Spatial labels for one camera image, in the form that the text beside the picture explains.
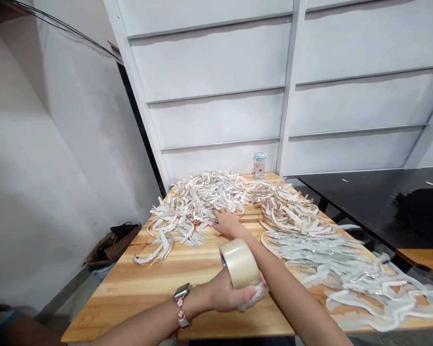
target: black bag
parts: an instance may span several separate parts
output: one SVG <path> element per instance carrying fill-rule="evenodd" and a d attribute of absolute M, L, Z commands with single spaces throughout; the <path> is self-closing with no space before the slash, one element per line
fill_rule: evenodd
<path fill-rule="evenodd" d="M 397 217 L 433 245 L 433 188 L 398 194 L 395 203 L 399 207 Z"/>

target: smartwatch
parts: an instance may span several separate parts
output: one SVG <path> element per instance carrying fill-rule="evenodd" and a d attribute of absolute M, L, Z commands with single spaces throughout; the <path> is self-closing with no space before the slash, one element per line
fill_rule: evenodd
<path fill-rule="evenodd" d="M 178 287 L 175 294 L 173 295 L 173 300 L 177 302 L 179 307 L 178 324 L 182 329 L 188 328 L 190 325 L 183 310 L 183 299 L 188 295 L 189 291 L 191 291 L 191 288 L 192 286 L 190 283 L 184 284 L 183 286 Z"/>

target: black table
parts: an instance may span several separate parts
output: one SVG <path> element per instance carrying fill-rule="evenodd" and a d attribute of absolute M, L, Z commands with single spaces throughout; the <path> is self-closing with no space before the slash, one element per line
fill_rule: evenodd
<path fill-rule="evenodd" d="M 433 168 L 301 175 L 298 179 L 321 196 L 319 209 L 330 203 L 340 211 L 335 222 L 348 217 L 412 265 L 433 270 L 433 242 L 423 239 L 395 218 L 394 199 L 430 188 Z"/>

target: tape roll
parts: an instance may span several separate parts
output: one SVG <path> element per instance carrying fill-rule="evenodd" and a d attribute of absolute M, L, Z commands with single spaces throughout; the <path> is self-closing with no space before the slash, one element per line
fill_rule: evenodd
<path fill-rule="evenodd" d="M 255 258 L 242 239 L 234 239 L 220 245 L 219 250 L 221 262 L 228 268 L 234 289 L 260 284 L 260 272 Z"/>

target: black cable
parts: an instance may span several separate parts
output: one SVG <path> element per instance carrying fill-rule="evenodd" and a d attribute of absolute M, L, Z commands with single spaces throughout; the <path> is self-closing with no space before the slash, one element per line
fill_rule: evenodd
<path fill-rule="evenodd" d="M 9 3 L 11 3 L 11 4 L 19 7 L 23 11 L 25 11 L 25 12 L 33 15 L 34 17 L 36 17 L 36 18 L 38 18 L 38 19 L 40 19 L 40 20 L 42 20 L 42 21 L 50 24 L 51 26 L 54 26 L 54 27 L 56 27 L 58 29 L 61 29 L 61 30 L 65 31 L 65 32 L 67 32 L 67 33 L 69 33 L 71 35 L 76 36 L 77 38 L 81 38 L 81 39 L 84 39 L 84 40 L 90 42 L 91 44 L 95 45 L 96 47 L 102 49 L 104 52 L 106 52 L 109 55 L 113 56 L 118 62 L 123 63 L 121 60 L 118 59 L 117 56 L 115 56 L 112 52 L 110 52 L 105 47 L 103 47 L 102 45 L 100 45 L 98 42 L 94 41 L 93 39 L 91 39 L 90 37 L 86 36 L 85 34 L 83 34 L 82 32 L 78 31 L 77 29 L 75 29 L 74 27 L 70 26 L 69 24 L 66 24 L 65 22 L 61 21 L 60 19 L 58 19 L 56 17 L 53 17 L 51 14 L 48 14 L 48 13 L 46 13 L 44 11 L 41 11 L 41 10 L 35 8 L 35 7 L 29 6 L 27 4 L 19 2 L 17 0 L 7 0 L 7 1 Z M 42 15 L 50 18 L 51 20 L 53 20 L 53 21 L 55 21 L 55 22 L 57 22 L 57 23 L 65 26 L 67 29 L 65 29 L 63 27 L 60 27 L 59 25 L 51 23 L 51 22 L 45 20 L 44 18 L 41 18 L 41 17 L 37 16 L 34 12 L 40 13 L 40 14 L 42 14 Z"/>
<path fill-rule="evenodd" d="M 42 11 L 42 10 L 39 10 L 39 9 L 37 9 L 37 8 L 35 8 L 35 7 L 32 7 L 32 6 L 27 5 L 27 4 L 24 4 L 24 3 L 19 2 L 19 1 L 17 1 L 17 0 L 7 0 L 7 1 L 8 1 L 9 3 L 13 3 L 14 5 L 16 5 L 16 6 L 18 6 L 18 7 L 24 7 L 24 8 L 30 9 L 30 10 L 32 10 L 32 11 L 35 11 L 35 12 L 37 12 L 37 13 L 40 13 L 40 14 L 42 14 L 42 15 L 44 15 L 44 16 L 50 18 L 50 19 L 52 19 L 53 21 L 56 21 L 57 23 L 59 23 L 59 24 L 65 26 L 66 28 L 68 28 L 70 31 L 72 31 L 72 32 L 73 32 L 74 34 L 76 34 L 77 36 L 80 36 L 81 38 L 84 38 L 84 39 L 90 41 L 91 43 L 93 43 L 93 44 L 96 45 L 97 47 L 103 49 L 104 51 L 106 51 L 107 53 L 109 53 L 109 54 L 112 55 L 112 53 L 111 53 L 110 51 L 108 51 L 106 48 L 104 48 L 103 46 L 101 46 L 99 43 L 97 43 L 96 41 L 92 40 L 90 37 L 86 36 L 85 34 L 83 34 L 82 32 L 78 31 L 77 29 L 75 29 L 74 27 L 70 26 L 69 24 L 66 24 L 65 22 L 61 21 L 60 19 L 58 19 L 58 18 L 52 16 L 51 14 L 48 14 L 48 13 Z"/>

